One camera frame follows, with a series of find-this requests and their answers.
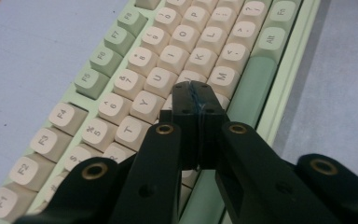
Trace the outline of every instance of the spacebar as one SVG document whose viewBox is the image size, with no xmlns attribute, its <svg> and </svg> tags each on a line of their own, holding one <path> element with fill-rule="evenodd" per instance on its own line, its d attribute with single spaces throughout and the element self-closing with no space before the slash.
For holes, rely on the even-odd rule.
<svg viewBox="0 0 358 224">
<path fill-rule="evenodd" d="M 202 171 L 179 223 L 219 223 L 224 208 L 225 204 L 214 180 L 214 171 Z"/>
</svg>

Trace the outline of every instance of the gray surface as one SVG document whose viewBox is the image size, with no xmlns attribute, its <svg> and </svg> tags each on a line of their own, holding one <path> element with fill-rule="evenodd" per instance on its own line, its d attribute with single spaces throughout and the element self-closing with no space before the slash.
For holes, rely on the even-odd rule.
<svg viewBox="0 0 358 224">
<path fill-rule="evenodd" d="M 0 2 L 0 185 L 124 3 Z M 328 3 L 274 147 L 289 161 L 321 152 L 358 173 L 358 1 Z"/>
<path fill-rule="evenodd" d="M 358 174 L 358 1 L 322 1 L 274 148 L 291 162 L 324 154 Z"/>
</svg>

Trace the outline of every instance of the keyboard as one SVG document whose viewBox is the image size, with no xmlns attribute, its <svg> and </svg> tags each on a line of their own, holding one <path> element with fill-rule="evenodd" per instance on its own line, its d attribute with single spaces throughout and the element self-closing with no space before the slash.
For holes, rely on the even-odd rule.
<svg viewBox="0 0 358 224">
<path fill-rule="evenodd" d="M 8 171 L 0 223 L 43 210 L 81 161 L 135 154 L 178 82 L 211 85 L 271 145 L 319 2 L 130 0 Z M 213 171 L 182 176 L 180 223 L 230 223 Z"/>
</svg>

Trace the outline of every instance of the mechanical keyboard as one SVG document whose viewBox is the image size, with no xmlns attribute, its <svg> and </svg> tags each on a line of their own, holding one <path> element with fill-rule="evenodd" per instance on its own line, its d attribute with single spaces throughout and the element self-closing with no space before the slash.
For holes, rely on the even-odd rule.
<svg viewBox="0 0 358 224">
<path fill-rule="evenodd" d="M 42 210 L 81 161 L 136 153 L 171 87 L 208 83 L 272 144 L 319 0 L 130 0 L 0 188 L 0 223 Z M 181 223 L 230 223 L 212 171 L 183 171 Z"/>
</svg>

